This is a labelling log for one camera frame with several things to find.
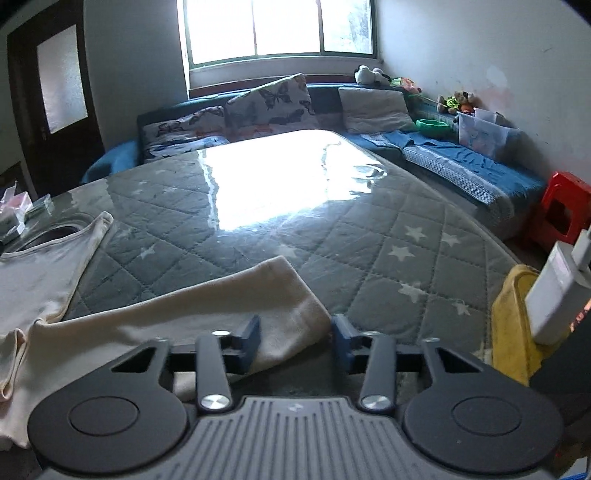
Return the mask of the dark teal sofa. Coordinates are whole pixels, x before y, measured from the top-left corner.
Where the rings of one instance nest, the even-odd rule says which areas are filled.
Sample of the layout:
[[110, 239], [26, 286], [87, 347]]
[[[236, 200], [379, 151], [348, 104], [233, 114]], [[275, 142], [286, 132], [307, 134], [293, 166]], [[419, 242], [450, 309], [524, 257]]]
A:
[[[319, 83], [308, 85], [308, 92], [311, 94], [312, 107], [315, 109], [315, 114], [317, 114], [321, 128], [334, 131], [342, 136], [344, 136], [346, 130], [344, 119], [342, 118], [342, 103], [341, 100], [339, 100], [338, 87], [345, 86], [349, 86], [349, 84]], [[197, 112], [197, 110], [202, 108], [226, 106], [228, 100], [230, 100], [232, 96], [238, 95], [238, 93], [245, 93], [245, 90], [199, 97], [173, 105], [169, 108], [139, 115], [137, 117], [138, 129], [140, 129], [140, 127], [143, 128], [148, 124], [156, 123], [156, 120], [173, 120], [176, 119], [176, 117], [180, 118], [180, 114], [188, 115]], [[468, 214], [475, 217], [501, 239], [507, 239], [517, 235], [522, 228], [523, 223], [533, 211], [535, 205], [543, 197], [542, 195], [540, 200], [522, 210], [515, 213], [511, 212], [505, 214], [497, 207], [489, 207], [480, 201], [473, 199], [449, 181], [436, 176], [422, 167], [407, 162], [403, 154], [398, 151], [392, 153], [386, 151], [369, 151], [398, 165], [438, 190], [442, 195], [459, 205], [462, 209], [468, 212]], [[141, 135], [138, 134], [136, 139], [116, 146], [105, 153], [84, 173], [81, 184], [90, 183], [115, 173], [137, 167], [146, 162], [149, 161], [146, 161], [144, 158], [143, 138], [141, 133]]]

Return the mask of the butterfly pillow lying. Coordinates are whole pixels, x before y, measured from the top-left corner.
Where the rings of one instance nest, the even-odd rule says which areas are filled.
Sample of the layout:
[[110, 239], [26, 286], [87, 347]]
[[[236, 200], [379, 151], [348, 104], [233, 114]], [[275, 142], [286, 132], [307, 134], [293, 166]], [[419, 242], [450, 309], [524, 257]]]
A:
[[142, 128], [146, 161], [226, 145], [229, 130], [221, 106], [206, 107], [178, 119], [148, 124]]

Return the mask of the window with green frame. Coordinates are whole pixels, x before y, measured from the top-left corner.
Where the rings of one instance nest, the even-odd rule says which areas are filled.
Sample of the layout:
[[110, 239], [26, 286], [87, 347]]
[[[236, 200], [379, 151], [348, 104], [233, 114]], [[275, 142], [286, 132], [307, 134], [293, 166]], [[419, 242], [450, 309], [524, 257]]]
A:
[[184, 1], [191, 67], [290, 56], [375, 57], [373, 1]]

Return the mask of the green bowl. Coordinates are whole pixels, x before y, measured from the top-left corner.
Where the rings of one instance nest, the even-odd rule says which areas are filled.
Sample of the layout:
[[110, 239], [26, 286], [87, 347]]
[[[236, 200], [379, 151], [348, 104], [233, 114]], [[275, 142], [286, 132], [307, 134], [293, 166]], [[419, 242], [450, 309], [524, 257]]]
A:
[[434, 139], [449, 138], [453, 133], [453, 128], [444, 121], [434, 119], [417, 119], [415, 121], [417, 130], [424, 136]]

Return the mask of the grey quilted star tablecloth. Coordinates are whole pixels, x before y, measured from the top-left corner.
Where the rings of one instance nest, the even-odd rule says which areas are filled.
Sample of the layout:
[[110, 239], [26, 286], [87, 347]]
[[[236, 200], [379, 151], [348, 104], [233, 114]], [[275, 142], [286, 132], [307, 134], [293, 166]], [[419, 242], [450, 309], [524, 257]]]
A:
[[328, 131], [171, 157], [54, 201], [51, 222], [113, 222], [65, 319], [283, 256], [322, 306], [413, 344], [492, 358], [491, 306], [514, 257], [428, 185]]

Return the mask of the blue sofa blanket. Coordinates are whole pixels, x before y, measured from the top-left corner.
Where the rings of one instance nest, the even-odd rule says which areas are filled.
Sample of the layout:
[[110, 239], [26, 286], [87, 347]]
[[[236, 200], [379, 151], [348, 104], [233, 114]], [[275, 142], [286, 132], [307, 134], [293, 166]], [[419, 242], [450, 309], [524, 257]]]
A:
[[344, 136], [367, 150], [398, 151], [407, 162], [443, 178], [468, 196], [505, 214], [515, 213], [541, 199], [546, 182], [531, 171], [488, 158], [457, 143], [399, 130]]

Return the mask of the clear plastic storage box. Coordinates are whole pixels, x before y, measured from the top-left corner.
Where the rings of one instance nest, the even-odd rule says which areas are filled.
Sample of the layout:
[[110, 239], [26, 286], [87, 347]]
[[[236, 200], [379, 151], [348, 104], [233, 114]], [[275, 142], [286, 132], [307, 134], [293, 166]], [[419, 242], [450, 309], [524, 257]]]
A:
[[514, 159], [521, 141], [521, 131], [489, 122], [476, 116], [458, 114], [459, 143], [496, 162]]

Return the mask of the cream sweatshirt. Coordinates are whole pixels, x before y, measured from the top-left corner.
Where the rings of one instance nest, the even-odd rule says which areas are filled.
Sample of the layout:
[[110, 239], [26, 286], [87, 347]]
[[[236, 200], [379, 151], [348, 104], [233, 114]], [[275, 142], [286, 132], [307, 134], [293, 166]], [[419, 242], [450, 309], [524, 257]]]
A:
[[1, 447], [28, 448], [34, 407], [153, 338], [189, 343], [257, 315], [252, 371], [293, 357], [329, 332], [329, 313], [283, 256], [134, 305], [65, 319], [81, 276], [113, 222], [101, 212], [65, 238], [1, 256]]

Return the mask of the butterfly pillow upright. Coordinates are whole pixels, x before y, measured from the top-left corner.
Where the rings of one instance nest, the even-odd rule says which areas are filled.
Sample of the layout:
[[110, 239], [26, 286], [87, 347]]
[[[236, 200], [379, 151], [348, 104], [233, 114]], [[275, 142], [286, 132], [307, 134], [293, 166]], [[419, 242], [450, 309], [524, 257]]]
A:
[[301, 73], [235, 96], [225, 109], [238, 140], [320, 128]]

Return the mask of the teal black tray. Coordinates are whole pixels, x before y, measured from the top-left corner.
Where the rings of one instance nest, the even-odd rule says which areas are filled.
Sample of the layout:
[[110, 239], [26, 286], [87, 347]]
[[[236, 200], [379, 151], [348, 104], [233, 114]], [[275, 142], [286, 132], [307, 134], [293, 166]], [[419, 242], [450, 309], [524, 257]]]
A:
[[53, 200], [50, 194], [35, 200], [26, 211], [24, 219], [26, 222], [39, 215], [49, 212], [53, 208]]

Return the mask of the white pink tissue box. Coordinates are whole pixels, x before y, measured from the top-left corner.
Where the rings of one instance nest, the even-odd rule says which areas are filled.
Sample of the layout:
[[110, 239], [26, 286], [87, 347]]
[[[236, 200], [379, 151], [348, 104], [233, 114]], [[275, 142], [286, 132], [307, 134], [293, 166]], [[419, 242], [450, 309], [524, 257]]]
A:
[[25, 229], [25, 217], [32, 207], [27, 192], [17, 193], [17, 183], [8, 187], [1, 198], [0, 234], [3, 244], [19, 237]]

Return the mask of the colourful plush toys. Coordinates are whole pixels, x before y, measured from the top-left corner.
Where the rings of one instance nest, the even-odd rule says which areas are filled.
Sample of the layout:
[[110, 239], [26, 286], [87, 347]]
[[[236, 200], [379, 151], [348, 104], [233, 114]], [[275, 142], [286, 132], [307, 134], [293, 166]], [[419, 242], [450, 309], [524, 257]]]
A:
[[440, 114], [457, 115], [463, 113], [473, 115], [477, 104], [477, 97], [472, 92], [456, 91], [449, 97], [440, 95], [437, 99], [436, 109]]

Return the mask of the grey cushion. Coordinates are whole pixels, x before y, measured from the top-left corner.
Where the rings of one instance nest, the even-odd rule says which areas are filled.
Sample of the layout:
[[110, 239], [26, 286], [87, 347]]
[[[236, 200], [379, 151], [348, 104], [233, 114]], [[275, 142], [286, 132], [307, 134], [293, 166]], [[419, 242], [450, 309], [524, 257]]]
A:
[[397, 90], [339, 87], [342, 118], [353, 134], [415, 131], [405, 96]]

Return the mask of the yellow cloth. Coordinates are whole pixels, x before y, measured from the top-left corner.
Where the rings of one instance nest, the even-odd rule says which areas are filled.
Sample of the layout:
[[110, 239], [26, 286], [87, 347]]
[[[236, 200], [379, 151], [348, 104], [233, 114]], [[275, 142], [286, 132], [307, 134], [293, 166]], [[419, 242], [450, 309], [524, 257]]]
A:
[[557, 343], [546, 346], [534, 342], [525, 305], [526, 295], [539, 273], [525, 265], [514, 266], [492, 305], [492, 366], [528, 386], [530, 378], [541, 368], [567, 338], [564, 331]]

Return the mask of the white charger block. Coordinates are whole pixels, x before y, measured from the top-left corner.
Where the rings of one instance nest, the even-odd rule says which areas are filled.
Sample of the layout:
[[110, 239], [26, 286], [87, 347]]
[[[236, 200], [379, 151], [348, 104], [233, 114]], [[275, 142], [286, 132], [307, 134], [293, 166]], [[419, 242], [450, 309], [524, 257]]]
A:
[[590, 300], [590, 230], [574, 245], [557, 241], [526, 295], [533, 340], [554, 345]]

